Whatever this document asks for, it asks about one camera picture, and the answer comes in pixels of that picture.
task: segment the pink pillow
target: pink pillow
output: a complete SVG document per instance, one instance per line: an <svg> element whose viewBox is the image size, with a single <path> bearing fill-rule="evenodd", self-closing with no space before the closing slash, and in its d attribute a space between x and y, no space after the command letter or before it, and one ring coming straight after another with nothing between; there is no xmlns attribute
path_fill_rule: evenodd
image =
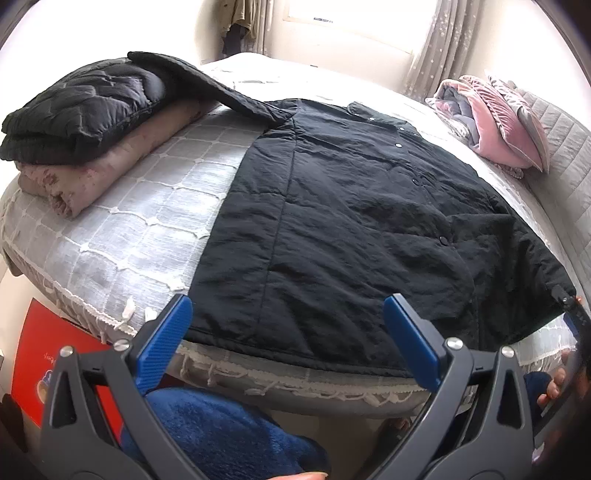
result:
<svg viewBox="0 0 591 480"><path fill-rule="evenodd" d="M507 165L513 168L529 168L531 163L518 156L503 140L496 126L495 119L486 103L480 95L470 86L457 80L444 80L435 94L436 98L441 97L441 92L446 87L452 87L468 100L472 107L472 116L476 122L480 141L471 146L471 149L477 154L487 158L495 163Z"/></svg>
<svg viewBox="0 0 591 480"><path fill-rule="evenodd" d="M550 171L550 147L548 146L548 137L542 122L519 93L492 73L487 73L487 76L489 83L503 96L511 110L517 115L521 125L527 130L535 147L538 149L544 171L548 173Z"/></svg>
<svg viewBox="0 0 591 480"><path fill-rule="evenodd" d="M528 163L521 168L533 166L544 171L544 165L534 141L502 95L490 83L478 77L464 75L460 80L471 85L484 100L506 144L517 156Z"/></svg>

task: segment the folded black jacket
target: folded black jacket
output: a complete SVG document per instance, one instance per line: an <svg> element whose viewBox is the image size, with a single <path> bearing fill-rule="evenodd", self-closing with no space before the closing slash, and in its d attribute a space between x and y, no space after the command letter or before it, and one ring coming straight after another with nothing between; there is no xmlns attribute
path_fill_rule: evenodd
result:
<svg viewBox="0 0 591 480"><path fill-rule="evenodd" d="M81 67L2 123L0 158L30 164L90 161L177 97L178 81L129 59Z"/></svg>

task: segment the pillow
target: pillow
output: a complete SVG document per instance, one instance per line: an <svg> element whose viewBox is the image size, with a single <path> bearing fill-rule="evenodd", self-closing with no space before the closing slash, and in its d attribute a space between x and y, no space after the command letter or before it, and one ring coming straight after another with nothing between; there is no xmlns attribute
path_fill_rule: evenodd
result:
<svg viewBox="0 0 591 480"><path fill-rule="evenodd" d="M476 122L476 128L479 134L478 143L470 145L470 148L475 153L495 163L507 165L508 167L531 167L531 163L528 160L517 155L505 143L490 110L474 88L457 80L443 80L435 93L435 98L444 98L447 89L454 89L458 94L463 95L472 108L472 117Z"/></svg>
<svg viewBox="0 0 591 480"><path fill-rule="evenodd" d="M525 181L556 229L577 292L591 300L591 131L556 105L522 89L517 93L547 132L552 164L547 175L526 171Z"/></svg>
<svg viewBox="0 0 591 480"><path fill-rule="evenodd" d="M474 88L476 93L484 100L506 144L526 162L525 165L520 167L536 167L538 170L543 171L544 166L534 141L501 94L491 84L478 77L464 75L460 77L460 80Z"/></svg>
<svg viewBox="0 0 591 480"><path fill-rule="evenodd" d="M540 154L544 171L548 173L550 171L550 151L548 147L548 137L544 132L544 127L542 126L540 119L538 119L525 99L514 89L512 89L510 85L506 84L491 73L487 72L487 75L488 81L495 88L495 90L502 95L507 104L511 107L511 110L513 110L517 115L521 125L523 125L527 130L535 144L535 147L538 150L538 153Z"/></svg>

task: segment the sheer curtain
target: sheer curtain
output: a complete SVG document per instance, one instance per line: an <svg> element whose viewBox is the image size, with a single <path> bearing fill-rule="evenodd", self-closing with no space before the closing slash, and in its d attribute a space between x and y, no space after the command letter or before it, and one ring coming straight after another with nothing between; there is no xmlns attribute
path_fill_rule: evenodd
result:
<svg viewBox="0 0 591 480"><path fill-rule="evenodd" d="M254 0L255 15L249 33L242 40L242 51L267 55L273 19L273 0Z"/></svg>
<svg viewBox="0 0 591 480"><path fill-rule="evenodd" d="M402 93L422 102L442 80L463 72L481 0L437 0L425 45L408 72Z"/></svg>

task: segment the mattress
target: mattress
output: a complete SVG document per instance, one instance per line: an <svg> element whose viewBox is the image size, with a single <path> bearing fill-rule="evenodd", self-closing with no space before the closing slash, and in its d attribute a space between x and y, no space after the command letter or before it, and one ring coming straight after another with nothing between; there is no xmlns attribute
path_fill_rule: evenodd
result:
<svg viewBox="0 0 591 480"><path fill-rule="evenodd" d="M407 120L497 189L580 288L533 195L455 139L430 108L363 80L257 54L202 68L259 100L307 98L342 106L358 101ZM74 221L58 217L45 199L22 192L13 181L0 203L0 241L11 270L24 273L103 341L134 335L174 293L188 290L241 159L263 128L220 106L144 158ZM127 304L135 313L123 321ZM515 348L524 369L532 370L551 368L560 351L572 346L558 318ZM241 401L301 414L403 416L428 397L409 379L315 371L189 342L179 346L168 371Z"/></svg>

